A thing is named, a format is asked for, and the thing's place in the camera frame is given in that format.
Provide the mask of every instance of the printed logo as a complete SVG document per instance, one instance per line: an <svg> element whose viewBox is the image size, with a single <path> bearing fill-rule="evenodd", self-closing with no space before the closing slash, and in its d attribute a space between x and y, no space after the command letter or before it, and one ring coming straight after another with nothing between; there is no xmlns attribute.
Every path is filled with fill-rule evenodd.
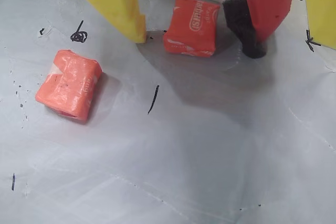
<svg viewBox="0 0 336 224"><path fill-rule="evenodd" d="M203 2L202 1L197 1L196 6L194 9L193 16L190 20L189 23L189 28L191 31L199 31L202 26L202 7L203 7Z"/></svg>

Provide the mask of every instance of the orange candy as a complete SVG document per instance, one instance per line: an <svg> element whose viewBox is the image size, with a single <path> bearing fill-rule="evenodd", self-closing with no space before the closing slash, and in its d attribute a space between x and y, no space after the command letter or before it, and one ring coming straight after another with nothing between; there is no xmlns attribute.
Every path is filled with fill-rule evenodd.
<svg viewBox="0 0 336 224"><path fill-rule="evenodd" d="M176 0L169 30L163 36L166 51L210 57L216 49L219 8L200 0Z"/></svg>
<svg viewBox="0 0 336 224"><path fill-rule="evenodd" d="M101 73L95 60L83 58L70 50L60 50L35 99L61 115L86 121L93 90Z"/></svg>

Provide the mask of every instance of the black sponge tip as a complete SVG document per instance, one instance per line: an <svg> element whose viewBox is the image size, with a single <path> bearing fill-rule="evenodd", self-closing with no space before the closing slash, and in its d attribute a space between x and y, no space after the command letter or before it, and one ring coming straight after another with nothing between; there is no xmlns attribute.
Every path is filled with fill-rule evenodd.
<svg viewBox="0 0 336 224"><path fill-rule="evenodd" d="M266 55L266 50L257 41L247 0L226 0L223 2L227 27L234 32L243 44L243 53L252 59Z"/></svg>

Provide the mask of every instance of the gray table surface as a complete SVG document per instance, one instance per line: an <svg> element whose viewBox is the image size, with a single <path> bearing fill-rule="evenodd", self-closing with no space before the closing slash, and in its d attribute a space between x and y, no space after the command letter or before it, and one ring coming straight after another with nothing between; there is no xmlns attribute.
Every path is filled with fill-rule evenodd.
<svg viewBox="0 0 336 224"><path fill-rule="evenodd" d="M335 223L336 53L305 43L305 0L259 60L223 11L211 59L167 54L174 0L140 6L135 45L85 0L0 0L0 223ZM59 49L103 68L86 125L35 101Z"/></svg>

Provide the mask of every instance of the white plastic sheet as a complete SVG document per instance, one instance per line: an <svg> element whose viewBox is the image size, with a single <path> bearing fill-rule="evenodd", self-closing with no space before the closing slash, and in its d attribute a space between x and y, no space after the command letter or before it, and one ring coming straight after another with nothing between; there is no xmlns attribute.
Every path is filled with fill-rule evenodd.
<svg viewBox="0 0 336 224"><path fill-rule="evenodd" d="M140 0L135 45L85 0L0 0L0 223L334 223L335 53L305 43L305 2L259 60L223 12L213 58L167 54L173 5ZM86 125L34 99L59 49L105 72Z"/></svg>

